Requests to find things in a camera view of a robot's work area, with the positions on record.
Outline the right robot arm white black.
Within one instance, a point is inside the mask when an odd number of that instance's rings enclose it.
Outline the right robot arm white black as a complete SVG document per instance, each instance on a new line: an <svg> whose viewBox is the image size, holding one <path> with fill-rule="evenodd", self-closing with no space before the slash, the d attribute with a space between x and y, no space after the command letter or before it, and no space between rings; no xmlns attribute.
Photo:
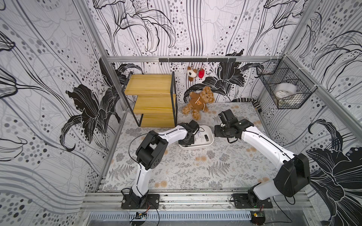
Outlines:
<svg viewBox="0 0 362 226"><path fill-rule="evenodd" d="M308 158L295 154L263 134L247 119L238 120L228 109L219 113L220 125L215 126L215 137L243 140L262 153L278 170L274 179L260 183L248 190L251 205L256 206L272 196L293 197L311 182Z"/></svg>

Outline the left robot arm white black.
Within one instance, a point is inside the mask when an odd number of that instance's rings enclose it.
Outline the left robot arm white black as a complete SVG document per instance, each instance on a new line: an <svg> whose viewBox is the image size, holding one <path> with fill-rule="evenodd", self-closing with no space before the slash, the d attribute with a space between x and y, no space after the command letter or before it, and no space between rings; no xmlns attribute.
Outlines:
<svg viewBox="0 0 362 226"><path fill-rule="evenodd" d="M137 198L144 197L149 191L152 170L160 164L166 148L175 142L193 144L198 130L199 124L192 120L189 123L180 123L168 131L147 133L136 150L138 170L131 193Z"/></svg>

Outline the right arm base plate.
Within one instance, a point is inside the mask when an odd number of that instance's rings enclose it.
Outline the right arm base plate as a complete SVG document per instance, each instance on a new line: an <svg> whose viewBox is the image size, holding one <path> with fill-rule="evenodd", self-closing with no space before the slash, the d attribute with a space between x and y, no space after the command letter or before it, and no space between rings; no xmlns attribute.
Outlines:
<svg viewBox="0 0 362 226"><path fill-rule="evenodd" d="M230 202L237 209L272 209L273 205L270 198L259 200L252 194L236 193L232 194Z"/></svg>

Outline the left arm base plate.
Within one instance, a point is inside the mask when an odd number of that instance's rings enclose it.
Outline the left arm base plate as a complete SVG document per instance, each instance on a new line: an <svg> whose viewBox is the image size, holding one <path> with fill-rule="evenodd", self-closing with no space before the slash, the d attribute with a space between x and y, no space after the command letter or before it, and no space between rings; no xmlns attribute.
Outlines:
<svg viewBox="0 0 362 226"><path fill-rule="evenodd" d="M123 194L123 200L121 203L121 209L123 210L141 210L152 209L157 210L159 207L160 194L149 194L147 192L141 197L130 188L128 194Z"/></svg>

